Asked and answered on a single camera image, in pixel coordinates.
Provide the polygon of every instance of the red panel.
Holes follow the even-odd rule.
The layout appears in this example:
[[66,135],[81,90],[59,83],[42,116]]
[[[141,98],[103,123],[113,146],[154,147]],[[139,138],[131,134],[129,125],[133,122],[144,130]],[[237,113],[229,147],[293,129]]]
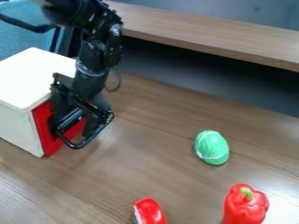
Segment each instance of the red panel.
[[[37,108],[35,108],[33,111],[33,117],[34,121],[37,125],[38,129],[38,135],[40,142],[42,144],[44,153],[46,155],[52,155],[54,154],[62,145],[63,142],[60,139],[55,139],[48,129],[48,119],[52,116],[51,111],[51,103],[50,101],[46,101]],[[84,119],[80,122],[78,122],[76,125],[72,126],[71,129],[69,129],[65,136],[68,139],[72,139],[75,137],[84,127]]]

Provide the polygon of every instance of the blue floor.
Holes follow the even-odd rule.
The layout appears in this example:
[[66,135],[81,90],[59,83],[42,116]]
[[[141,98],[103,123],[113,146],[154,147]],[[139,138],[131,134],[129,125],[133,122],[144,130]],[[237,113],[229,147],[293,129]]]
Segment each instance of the blue floor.
[[[34,25],[48,23],[41,9],[32,3],[0,3],[0,12]],[[30,47],[49,51],[53,34],[36,34],[0,21],[0,60]]]

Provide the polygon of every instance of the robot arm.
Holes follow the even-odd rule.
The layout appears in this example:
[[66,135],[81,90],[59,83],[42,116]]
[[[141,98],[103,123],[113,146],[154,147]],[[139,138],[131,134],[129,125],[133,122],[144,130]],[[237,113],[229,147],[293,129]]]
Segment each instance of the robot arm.
[[[51,85],[53,116],[49,129],[72,149],[80,149],[91,142],[114,118],[110,105],[101,95],[110,68],[120,64],[122,47],[122,20],[101,0],[35,0],[42,4],[43,12],[59,26],[79,28],[84,33],[76,61],[74,78],[55,73]],[[0,14],[5,22],[46,32],[53,24],[32,26]],[[85,117],[85,139],[72,143],[64,133]]]

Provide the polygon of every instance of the green toy vegetable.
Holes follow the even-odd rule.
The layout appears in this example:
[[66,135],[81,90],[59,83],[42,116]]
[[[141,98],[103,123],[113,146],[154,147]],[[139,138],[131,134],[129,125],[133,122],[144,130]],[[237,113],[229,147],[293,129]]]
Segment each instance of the green toy vegetable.
[[210,165],[222,165],[229,158],[229,146],[217,131],[205,130],[196,136],[194,150]]

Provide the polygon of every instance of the red bell pepper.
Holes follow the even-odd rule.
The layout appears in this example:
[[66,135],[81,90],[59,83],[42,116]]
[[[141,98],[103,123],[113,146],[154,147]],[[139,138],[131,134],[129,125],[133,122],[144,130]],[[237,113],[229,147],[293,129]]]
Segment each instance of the red bell pepper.
[[160,206],[153,199],[142,199],[134,205],[138,224],[167,224]]
[[226,196],[222,224],[261,224],[268,208],[268,198],[264,193],[249,185],[235,185]]

